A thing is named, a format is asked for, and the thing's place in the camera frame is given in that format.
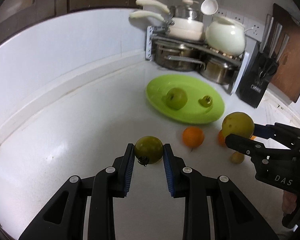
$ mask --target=knife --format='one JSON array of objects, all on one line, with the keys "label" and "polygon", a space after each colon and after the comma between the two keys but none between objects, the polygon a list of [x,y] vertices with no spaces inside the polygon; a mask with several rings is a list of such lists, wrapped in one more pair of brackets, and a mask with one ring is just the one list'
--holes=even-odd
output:
[{"label": "knife", "polygon": [[282,31],[282,25],[280,23],[277,23],[276,26],[275,26],[274,35],[273,35],[272,42],[271,42],[271,45],[270,45],[269,58],[272,57],[274,49],[277,46],[278,39],[279,39],[281,31]]},{"label": "knife", "polygon": [[278,55],[277,55],[277,59],[275,60],[276,62],[278,62],[280,57],[282,56],[282,53],[283,53],[284,49],[286,48],[289,39],[290,39],[289,35],[285,34],[285,36],[283,38],[283,42],[282,42],[281,47],[280,47],[280,50],[279,50]]},{"label": "knife", "polygon": [[271,31],[272,24],[273,24],[273,20],[274,20],[274,18],[270,14],[267,14],[265,30],[263,31],[262,40],[261,40],[261,44],[260,44],[260,48],[259,48],[260,53],[263,53],[263,51],[266,47],[266,44],[268,42],[270,31]]}]

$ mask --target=finger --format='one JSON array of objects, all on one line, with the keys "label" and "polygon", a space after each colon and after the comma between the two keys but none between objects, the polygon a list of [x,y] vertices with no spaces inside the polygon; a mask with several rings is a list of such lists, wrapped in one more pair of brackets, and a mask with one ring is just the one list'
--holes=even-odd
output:
[{"label": "finger", "polygon": [[282,211],[286,214],[291,214],[297,207],[296,203],[282,202]]},{"label": "finger", "polygon": [[290,202],[296,202],[297,201],[297,195],[295,195],[291,192],[288,192],[288,191],[284,191],[283,192],[283,199],[287,199]]}]

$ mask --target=knife block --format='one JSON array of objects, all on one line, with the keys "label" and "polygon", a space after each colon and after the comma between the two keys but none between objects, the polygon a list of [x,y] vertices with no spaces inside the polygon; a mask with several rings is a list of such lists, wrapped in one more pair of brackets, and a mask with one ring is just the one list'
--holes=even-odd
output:
[{"label": "knife block", "polygon": [[[246,70],[238,89],[236,91],[237,96],[250,106],[257,108],[261,102],[261,99],[266,92],[268,84],[272,77],[276,74],[279,64],[275,62],[274,58],[268,57],[269,53],[258,52],[253,63]],[[260,78],[260,73],[263,69],[271,68],[268,74]]]}]

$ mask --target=white ladle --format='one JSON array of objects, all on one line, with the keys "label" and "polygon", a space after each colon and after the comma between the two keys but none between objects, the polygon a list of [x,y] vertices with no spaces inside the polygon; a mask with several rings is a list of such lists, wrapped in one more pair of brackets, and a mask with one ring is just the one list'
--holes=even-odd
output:
[{"label": "white ladle", "polygon": [[217,0],[204,0],[200,9],[205,15],[213,15],[218,11],[218,8]]}]

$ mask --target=pot rack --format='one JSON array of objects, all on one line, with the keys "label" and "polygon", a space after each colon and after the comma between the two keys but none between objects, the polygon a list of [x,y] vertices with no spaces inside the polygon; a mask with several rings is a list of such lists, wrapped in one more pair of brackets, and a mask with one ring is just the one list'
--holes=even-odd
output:
[{"label": "pot rack", "polygon": [[228,55],[228,54],[222,53],[221,51],[213,49],[213,48],[209,47],[207,44],[203,44],[203,43],[200,43],[197,41],[185,41],[185,40],[179,40],[176,38],[166,37],[166,36],[164,36],[164,30],[165,30],[165,28],[162,26],[148,26],[147,37],[146,37],[146,59],[153,60],[153,58],[152,58],[152,40],[162,40],[162,41],[170,41],[170,42],[175,42],[175,43],[179,43],[179,44],[184,44],[185,46],[187,46],[189,48],[203,51],[207,54],[210,54],[212,56],[215,56],[222,60],[225,60],[237,67],[240,67],[242,65],[243,58],[245,56],[245,52],[242,53],[238,57],[233,57],[231,55]]},{"label": "pot rack", "polygon": [[222,53],[218,50],[215,50],[211,47],[209,47],[207,44],[204,44],[203,42],[198,41],[185,41],[185,40],[178,40],[175,38],[168,38],[164,34],[165,28],[162,26],[148,26],[147,28],[147,35],[146,35],[146,59],[147,60],[154,60],[154,47],[152,46],[153,40],[161,40],[161,41],[169,41],[174,42],[178,44],[183,44],[189,48],[200,50],[206,54],[210,54],[212,56],[218,57],[226,62],[229,62],[230,64],[237,66],[238,71],[235,71],[234,76],[232,77],[232,81],[229,85],[222,86],[223,89],[229,94],[233,94],[240,83],[240,80],[243,76],[243,73],[248,65],[248,59],[249,59],[249,53],[243,52],[238,57],[233,57],[231,55]]}]

